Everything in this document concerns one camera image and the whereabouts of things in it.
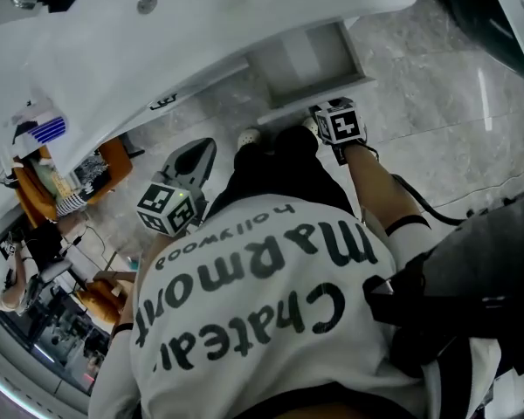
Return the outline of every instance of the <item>marble floor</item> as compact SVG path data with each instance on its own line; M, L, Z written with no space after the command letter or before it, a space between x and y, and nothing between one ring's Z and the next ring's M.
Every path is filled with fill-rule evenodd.
M390 172L450 216L524 189L524 80L466 38L437 0L363 17L350 34L365 72L377 81L355 102ZM131 131L146 153L113 194L90 207L90 224L122 256L140 254L152 236L134 204L167 156L188 141L214 138L217 158L204 186L213 200L231 175L238 134L268 109L263 82L245 70ZM267 134L281 128L264 126ZM319 157L356 206L348 171L329 148L321 147ZM431 223L439 239L450 231Z

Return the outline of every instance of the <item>sneaker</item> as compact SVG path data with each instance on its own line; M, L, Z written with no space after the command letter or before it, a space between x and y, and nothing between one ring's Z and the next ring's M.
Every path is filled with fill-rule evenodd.
M322 144L322 140L320 136L318 136L318 124L314 120L312 116L308 117L306 120L303 121L302 124L303 127L306 127L308 130L312 132L316 140L318 141L318 144Z
M258 129L248 128L244 130L241 135L238 136L237 150L247 144L260 144L262 141L262 134Z

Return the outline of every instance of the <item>white counter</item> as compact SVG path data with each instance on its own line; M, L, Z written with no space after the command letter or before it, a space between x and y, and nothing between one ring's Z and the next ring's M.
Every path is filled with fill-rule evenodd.
M77 0L44 15L26 71L68 120L60 173L168 92L291 29L401 10L415 0Z

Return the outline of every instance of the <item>white t-shirt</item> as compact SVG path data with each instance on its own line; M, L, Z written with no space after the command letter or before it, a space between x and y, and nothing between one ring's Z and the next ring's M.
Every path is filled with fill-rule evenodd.
M154 260L90 417L131 417L138 398L144 417L256 416L261 402L332 382L426 417L423 380L390 364L394 330L373 320L362 291L429 250L425 231L391 235L402 232L395 259L340 209L280 196L232 204Z

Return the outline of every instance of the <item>black wristband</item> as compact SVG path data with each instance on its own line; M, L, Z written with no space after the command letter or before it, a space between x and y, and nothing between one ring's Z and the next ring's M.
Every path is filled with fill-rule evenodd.
M427 222L423 216L418 216L417 214L414 214L396 220L390 227L386 229L386 235L391 236L392 233L396 231L398 228L402 228L404 225L409 225L410 223L421 223L422 225L429 227L429 230L431 229L429 222Z
M113 333L111 334L111 340L114 339L117 333L122 331L131 331L134 328L134 323L123 323L121 325L118 325L115 329L113 329Z
M346 150L347 146L361 146L362 148L366 148L368 151L370 151L375 156L377 161L380 161L380 156L378 152L376 151L376 149L372 148L371 146L369 146L368 144L366 144L365 142L361 140L347 141L345 143L340 144L340 146L341 146L342 152Z

